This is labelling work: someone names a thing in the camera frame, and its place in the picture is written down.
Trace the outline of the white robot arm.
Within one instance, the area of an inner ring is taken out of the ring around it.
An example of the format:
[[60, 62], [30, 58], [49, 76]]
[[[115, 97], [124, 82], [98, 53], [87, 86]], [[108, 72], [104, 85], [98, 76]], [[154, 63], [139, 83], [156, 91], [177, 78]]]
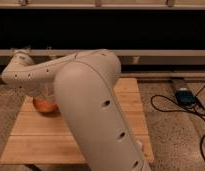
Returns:
[[91, 171], [151, 171], [114, 87], [121, 63], [107, 49], [85, 50], [40, 64], [15, 52], [2, 80], [31, 97], [52, 86], [53, 99]]

